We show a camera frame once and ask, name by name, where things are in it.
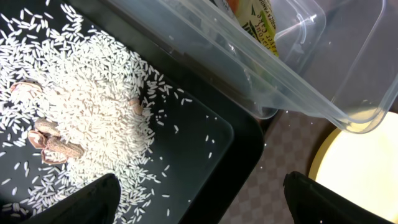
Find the rice pile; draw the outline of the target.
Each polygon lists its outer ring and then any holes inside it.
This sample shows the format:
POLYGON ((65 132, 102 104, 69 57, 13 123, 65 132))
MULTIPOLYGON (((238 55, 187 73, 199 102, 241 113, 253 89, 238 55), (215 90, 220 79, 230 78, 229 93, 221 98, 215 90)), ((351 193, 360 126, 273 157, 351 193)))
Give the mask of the rice pile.
POLYGON ((186 122, 206 113, 64 3, 1 2, 1 222, 55 208, 105 174, 111 223, 180 223, 186 122))

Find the green orange snack wrapper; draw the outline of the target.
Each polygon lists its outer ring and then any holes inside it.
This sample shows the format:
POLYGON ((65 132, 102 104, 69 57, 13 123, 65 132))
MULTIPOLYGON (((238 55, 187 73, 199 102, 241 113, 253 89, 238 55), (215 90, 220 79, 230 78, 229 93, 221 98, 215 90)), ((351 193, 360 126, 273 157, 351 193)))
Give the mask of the green orange snack wrapper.
POLYGON ((267 50, 276 57, 279 56, 274 40, 277 26, 270 0, 213 0, 213 2, 267 50))

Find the yellow plate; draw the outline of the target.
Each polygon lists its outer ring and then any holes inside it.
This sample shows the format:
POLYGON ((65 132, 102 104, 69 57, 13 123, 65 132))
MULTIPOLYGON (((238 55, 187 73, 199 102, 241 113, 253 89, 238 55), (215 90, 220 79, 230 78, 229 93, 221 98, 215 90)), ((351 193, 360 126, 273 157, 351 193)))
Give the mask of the yellow plate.
POLYGON ((397 113, 365 134, 333 130, 308 176, 357 206, 397 223, 397 113))

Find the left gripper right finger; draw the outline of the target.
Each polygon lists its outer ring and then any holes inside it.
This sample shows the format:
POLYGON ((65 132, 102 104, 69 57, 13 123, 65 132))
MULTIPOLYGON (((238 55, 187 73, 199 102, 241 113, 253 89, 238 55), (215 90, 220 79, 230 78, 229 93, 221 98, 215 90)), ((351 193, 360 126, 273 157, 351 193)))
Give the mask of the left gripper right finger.
POLYGON ((283 186, 295 224, 392 224, 297 171, 285 175, 283 186))

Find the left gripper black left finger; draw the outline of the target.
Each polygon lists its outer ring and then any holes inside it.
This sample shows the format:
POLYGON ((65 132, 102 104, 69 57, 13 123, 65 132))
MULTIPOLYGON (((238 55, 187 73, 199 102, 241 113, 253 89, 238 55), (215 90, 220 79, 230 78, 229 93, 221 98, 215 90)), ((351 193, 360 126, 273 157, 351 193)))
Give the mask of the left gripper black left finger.
POLYGON ((106 174, 24 223, 110 224, 114 222, 120 198, 119 180, 114 174, 106 174))

